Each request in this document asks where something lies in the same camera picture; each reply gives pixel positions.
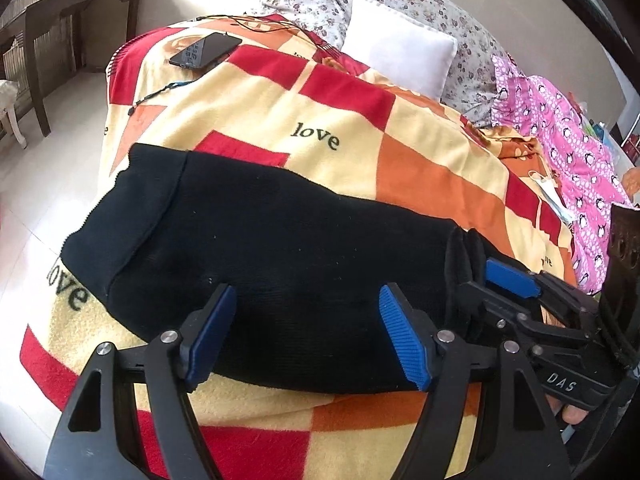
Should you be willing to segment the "person right hand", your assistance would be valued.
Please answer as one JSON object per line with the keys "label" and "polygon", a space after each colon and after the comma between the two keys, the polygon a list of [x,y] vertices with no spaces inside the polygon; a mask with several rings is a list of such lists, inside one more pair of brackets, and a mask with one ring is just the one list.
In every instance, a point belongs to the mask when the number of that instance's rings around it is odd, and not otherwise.
{"label": "person right hand", "polygon": [[589,411],[583,410],[582,408],[578,408],[574,405],[566,404],[554,396],[549,396],[547,394],[546,399],[554,417],[557,420],[562,420],[564,424],[577,426],[589,415]]}

